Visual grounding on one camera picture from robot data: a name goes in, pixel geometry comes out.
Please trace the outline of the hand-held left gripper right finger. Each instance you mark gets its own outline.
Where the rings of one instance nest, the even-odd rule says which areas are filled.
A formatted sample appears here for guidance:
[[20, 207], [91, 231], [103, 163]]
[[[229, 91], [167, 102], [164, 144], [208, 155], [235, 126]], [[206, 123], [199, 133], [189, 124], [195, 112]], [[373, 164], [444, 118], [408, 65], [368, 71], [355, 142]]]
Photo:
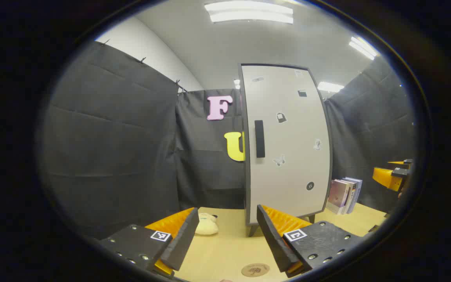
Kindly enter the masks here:
[[363, 241], [333, 223], [310, 223], [261, 204], [256, 219], [279, 270], [288, 278], [322, 268]]

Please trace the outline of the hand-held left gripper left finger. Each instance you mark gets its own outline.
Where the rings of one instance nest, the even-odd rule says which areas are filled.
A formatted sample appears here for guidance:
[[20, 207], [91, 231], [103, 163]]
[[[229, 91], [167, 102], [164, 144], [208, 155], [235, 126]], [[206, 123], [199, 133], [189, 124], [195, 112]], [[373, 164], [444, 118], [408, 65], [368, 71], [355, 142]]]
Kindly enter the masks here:
[[130, 224], [99, 244], [117, 261], [172, 278], [182, 266], [198, 223], [198, 209], [188, 208], [146, 226]]

